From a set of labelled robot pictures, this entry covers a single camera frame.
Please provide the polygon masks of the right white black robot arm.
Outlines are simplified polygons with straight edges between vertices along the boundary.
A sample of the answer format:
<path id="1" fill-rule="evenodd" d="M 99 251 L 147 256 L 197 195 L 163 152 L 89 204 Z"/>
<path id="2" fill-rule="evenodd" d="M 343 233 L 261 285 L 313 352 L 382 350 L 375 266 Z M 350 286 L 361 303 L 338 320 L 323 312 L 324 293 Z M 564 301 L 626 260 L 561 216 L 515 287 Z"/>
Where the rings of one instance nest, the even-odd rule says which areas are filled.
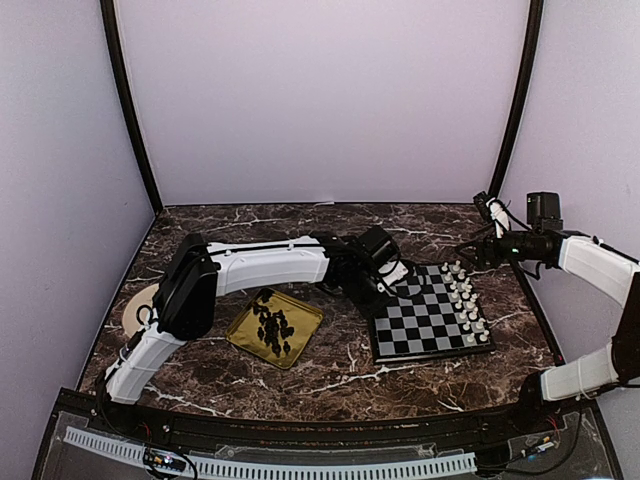
<path id="1" fill-rule="evenodd" d="M 486 192 L 473 203 L 484 222 L 479 237 L 457 246 L 457 253 L 478 270 L 502 263 L 532 263 L 552 271 L 540 288 L 551 312 L 568 324 L 553 330 L 586 341 L 568 360 L 526 377 L 510 413 L 521 434 L 534 432 L 550 413 L 579 401 L 639 386 L 639 261 L 603 239 L 564 227 L 561 203 L 553 192 L 526 196 L 526 218 Z"/>

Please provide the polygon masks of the gold square tray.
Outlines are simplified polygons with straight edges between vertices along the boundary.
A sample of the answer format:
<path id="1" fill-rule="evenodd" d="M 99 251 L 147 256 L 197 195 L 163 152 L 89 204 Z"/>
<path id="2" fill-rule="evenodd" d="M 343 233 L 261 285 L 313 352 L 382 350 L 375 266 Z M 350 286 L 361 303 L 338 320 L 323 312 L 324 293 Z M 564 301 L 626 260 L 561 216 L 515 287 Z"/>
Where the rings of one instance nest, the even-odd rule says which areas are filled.
<path id="1" fill-rule="evenodd" d="M 288 370 L 323 319 L 320 309 L 264 287 L 241 310 L 225 337 L 236 347 Z"/>

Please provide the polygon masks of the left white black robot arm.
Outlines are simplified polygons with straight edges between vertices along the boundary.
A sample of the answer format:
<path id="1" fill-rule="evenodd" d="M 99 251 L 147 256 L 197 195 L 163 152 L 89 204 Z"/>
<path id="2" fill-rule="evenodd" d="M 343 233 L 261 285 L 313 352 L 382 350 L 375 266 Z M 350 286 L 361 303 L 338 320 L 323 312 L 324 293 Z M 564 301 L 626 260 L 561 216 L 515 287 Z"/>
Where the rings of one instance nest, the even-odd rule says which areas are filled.
<path id="1" fill-rule="evenodd" d="M 311 233 L 271 242 L 225 244 L 187 235 L 158 283 L 135 294 L 125 307 L 128 337 L 114 363 L 98 377 L 106 400 L 103 421 L 120 436 L 141 427 L 136 403 L 164 362 L 212 327 L 218 298 L 258 287 L 316 284 L 341 290 L 354 303 L 371 305 L 391 294 L 410 269 L 397 243 L 379 226 L 359 236 Z"/>

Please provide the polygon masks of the black silver chess board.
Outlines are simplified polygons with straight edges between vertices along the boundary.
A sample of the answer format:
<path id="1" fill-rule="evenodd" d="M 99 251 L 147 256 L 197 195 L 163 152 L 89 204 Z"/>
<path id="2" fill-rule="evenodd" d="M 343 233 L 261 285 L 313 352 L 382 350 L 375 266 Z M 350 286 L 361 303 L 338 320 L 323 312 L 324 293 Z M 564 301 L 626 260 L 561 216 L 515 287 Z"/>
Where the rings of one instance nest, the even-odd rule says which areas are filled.
<path id="1" fill-rule="evenodd" d="M 456 335 L 453 309 L 445 304 L 447 289 L 440 272 L 442 264 L 412 266 L 404 279 L 384 291 L 391 297 L 391 303 L 370 321 L 376 364 L 460 357 L 495 350 L 490 326 L 488 345 L 464 347 L 461 336 Z"/>

